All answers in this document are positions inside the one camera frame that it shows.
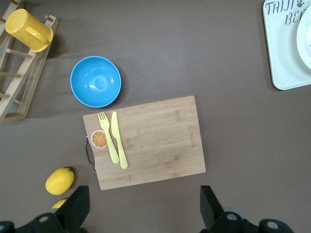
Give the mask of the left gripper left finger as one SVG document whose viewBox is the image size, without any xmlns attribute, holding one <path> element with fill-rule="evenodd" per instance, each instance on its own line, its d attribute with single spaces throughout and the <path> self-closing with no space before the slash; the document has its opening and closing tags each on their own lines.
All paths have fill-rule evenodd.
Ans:
<svg viewBox="0 0 311 233">
<path fill-rule="evenodd" d="M 43 213 L 18 233 L 76 233 L 90 211 L 89 187 L 79 186 L 55 212 Z"/>
</svg>

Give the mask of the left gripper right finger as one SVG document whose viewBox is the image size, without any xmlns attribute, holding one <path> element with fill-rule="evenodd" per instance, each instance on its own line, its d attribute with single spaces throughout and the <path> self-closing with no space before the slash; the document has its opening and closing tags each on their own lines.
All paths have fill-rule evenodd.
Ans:
<svg viewBox="0 0 311 233">
<path fill-rule="evenodd" d="M 205 224 L 203 233 L 258 233 L 259 227 L 240 215 L 225 211 L 209 185 L 200 188 L 200 212 Z"/>
</svg>

